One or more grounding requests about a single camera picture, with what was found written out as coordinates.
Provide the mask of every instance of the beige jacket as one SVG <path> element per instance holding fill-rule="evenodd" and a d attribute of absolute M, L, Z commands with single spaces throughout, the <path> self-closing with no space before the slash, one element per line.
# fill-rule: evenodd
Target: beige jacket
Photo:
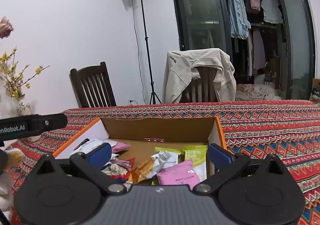
<path fill-rule="evenodd" d="M 218 48 L 173 51 L 167 54 L 164 72 L 162 103 L 179 103 L 181 94 L 193 78 L 200 78 L 196 67 L 217 69 L 213 87 L 218 102 L 234 101 L 236 97 L 235 72 L 230 56 Z"/>

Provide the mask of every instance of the glass panel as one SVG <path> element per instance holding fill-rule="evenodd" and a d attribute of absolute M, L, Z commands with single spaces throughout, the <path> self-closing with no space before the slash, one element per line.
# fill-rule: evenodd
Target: glass panel
<path fill-rule="evenodd" d="M 190 50 L 220 48 L 227 52 L 220 0 L 183 0 Z"/>
<path fill-rule="evenodd" d="M 303 0 L 284 0 L 291 41 L 291 99 L 308 99 L 311 43 Z"/>

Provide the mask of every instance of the white ceramic vase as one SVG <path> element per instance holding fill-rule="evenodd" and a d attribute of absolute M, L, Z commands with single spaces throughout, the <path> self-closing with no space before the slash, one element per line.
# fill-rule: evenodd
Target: white ceramic vase
<path fill-rule="evenodd" d="M 19 116 L 32 115 L 31 107 L 25 100 L 25 95 L 17 98 L 17 113 Z M 36 142 L 40 139 L 41 135 L 26 138 L 29 143 Z"/>

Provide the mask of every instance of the tablecloth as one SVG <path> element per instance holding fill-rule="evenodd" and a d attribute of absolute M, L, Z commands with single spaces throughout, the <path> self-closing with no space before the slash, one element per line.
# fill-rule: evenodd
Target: tablecloth
<path fill-rule="evenodd" d="M 228 150 L 262 159 L 277 154 L 304 193 L 306 207 L 299 224 L 319 224 L 320 107 L 309 101 L 237 101 L 172 105 L 120 106 L 64 111 L 68 125 L 45 132 L 35 143 L 25 139 L 11 144 L 25 160 L 8 170 L 15 193 L 45 152 L 54 152 L 96 117 L 203 118 L 219 117 Z M 20 224 L 14 213 L 12 224 Z"/>

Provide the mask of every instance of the chair backrest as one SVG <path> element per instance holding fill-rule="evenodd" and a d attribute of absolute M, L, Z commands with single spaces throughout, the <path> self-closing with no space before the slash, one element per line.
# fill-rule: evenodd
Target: chair backrest
<path fill-rule="evenodd" d="M 106 63 L 70 71 L 81 107 L 116 106 Z"/>
<path fill-rule="evenodd" d="M 180 103 L 189 102 L 217 102 L 213 80 L 217 69 L 210 67 L 197 67 L 200 78 L 191 80 L 190 84 L 182 92 Z"/>

